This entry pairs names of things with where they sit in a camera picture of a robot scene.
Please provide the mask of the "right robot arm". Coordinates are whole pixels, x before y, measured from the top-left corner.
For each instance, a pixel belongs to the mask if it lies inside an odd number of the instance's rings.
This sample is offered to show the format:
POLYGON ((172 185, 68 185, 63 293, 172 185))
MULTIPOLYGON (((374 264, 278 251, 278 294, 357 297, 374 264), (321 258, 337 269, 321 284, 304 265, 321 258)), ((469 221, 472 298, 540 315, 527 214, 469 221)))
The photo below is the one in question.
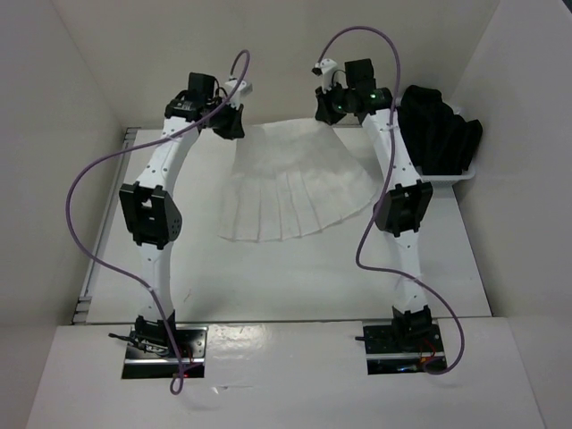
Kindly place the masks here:
POLYGON ((318 61, 312 73, 322 79, 315 91, 319 122, 334 125, 346 115, 358 118, 373 143, 385 173, 381 200, 374 204, 374 227, 383 232, 399 256, 394 272, 400 277, 392 304, 391 340, 402 351, 424 343, 433 318, 424 290, 418 284, 421 266, 418 232, 433 196, 413 165, 401 136, 397 107, 391 92, 379 88, 369 59, 346 62, 318 61))

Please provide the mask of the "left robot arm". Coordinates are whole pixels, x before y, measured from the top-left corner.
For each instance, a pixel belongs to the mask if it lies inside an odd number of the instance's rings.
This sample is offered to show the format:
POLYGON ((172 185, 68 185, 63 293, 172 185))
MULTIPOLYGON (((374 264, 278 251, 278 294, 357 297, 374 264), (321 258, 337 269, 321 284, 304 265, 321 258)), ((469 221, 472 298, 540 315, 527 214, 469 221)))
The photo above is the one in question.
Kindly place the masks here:
POLYGON ((212 129, 223 139, 242 139, 242 98, 252 85, 231 77, 222 87, 211 75, 189 75, 188 87, 164 110, 162 138, 143 172, 120 187, 128 232, 141 256, 140 277, 151 298, 139 311, 130 342, 161 358, 173 357, 178 345, 170 288, 173 243, 182 230, 182 214, 173 199, 175 182, 200 132, 212 129))

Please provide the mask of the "white pleated skirt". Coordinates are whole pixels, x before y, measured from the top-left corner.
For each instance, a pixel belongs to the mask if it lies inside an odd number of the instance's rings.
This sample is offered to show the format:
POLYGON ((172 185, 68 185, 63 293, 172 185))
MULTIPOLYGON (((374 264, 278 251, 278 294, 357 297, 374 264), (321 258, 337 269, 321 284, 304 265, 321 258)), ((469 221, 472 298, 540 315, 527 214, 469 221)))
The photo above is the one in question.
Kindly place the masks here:
POLYGON ((218 234, 245 242, 302 238, 358 214, 378 189, 331 126, 314 119, 251 125, 236 145, 218 234))

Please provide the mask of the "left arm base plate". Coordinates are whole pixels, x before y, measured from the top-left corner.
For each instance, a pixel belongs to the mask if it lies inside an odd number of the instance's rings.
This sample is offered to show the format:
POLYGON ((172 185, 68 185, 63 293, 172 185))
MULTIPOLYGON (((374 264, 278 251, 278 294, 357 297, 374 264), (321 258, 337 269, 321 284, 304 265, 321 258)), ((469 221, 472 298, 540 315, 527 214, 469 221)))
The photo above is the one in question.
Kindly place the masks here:
MULTIPOLYGON (((122 366, 123 380, 170 379, 178 374, 178 360, 169 345, 136 340, 131 331, 122 366)), ((207 328, 178 326, 175 332, 186 379, 205 376, 207 328)))

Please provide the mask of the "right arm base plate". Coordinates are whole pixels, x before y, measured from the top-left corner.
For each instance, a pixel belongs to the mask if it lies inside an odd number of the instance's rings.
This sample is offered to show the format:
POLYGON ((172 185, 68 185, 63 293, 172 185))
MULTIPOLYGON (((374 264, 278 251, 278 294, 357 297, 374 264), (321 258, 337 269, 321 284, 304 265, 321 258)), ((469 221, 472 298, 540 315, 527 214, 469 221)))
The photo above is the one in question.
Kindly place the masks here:
POLYGON ((439 372, 447 367, 437 323, 410 338, 399 337, 390 322, 364 324, 355 340, 364 345, 369 375, 439 372))

